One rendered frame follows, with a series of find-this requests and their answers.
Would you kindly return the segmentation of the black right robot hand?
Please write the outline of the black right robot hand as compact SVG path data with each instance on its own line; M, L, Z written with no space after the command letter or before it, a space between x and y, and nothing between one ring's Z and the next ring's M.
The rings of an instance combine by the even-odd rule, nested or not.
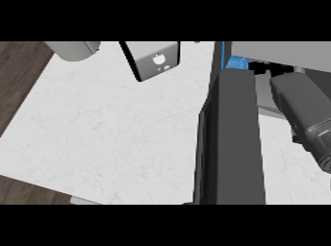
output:
M290 65L284 65L274 62L258 62L252 61L247 64L247 69L253 71L255 75L264 74L270 72L271 76L276 77L284 73L293 72L293 67Z

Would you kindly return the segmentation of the grey microwave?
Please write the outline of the grey microwave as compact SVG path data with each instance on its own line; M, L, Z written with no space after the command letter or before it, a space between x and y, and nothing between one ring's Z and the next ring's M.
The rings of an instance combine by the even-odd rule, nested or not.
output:
M331 99L331 42L224 41L221 52L221 66L230 56L237 56L252 62L274 62L305 70Z

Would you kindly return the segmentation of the blue patterned object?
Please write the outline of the blue patterned object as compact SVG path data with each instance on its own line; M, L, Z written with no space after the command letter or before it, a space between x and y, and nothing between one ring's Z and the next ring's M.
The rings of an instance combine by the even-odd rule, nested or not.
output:
M225 69L247 69L247 58L239 56L230 56L227 64L224 65Z

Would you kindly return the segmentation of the grey carton with white print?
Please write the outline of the grey carton with white print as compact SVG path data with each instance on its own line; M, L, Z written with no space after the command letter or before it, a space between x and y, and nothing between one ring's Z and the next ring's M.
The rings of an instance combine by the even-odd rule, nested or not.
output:
M138 82L166 72L179 63L178 41L120 41L119 45Z

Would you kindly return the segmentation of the pale grey rounded appliance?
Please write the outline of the pale grey rounded appliance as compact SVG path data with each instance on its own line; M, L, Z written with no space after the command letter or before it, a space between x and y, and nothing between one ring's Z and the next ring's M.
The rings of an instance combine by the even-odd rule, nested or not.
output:
M98 50L98 41L46 41L45 44L67 62L79 62Z

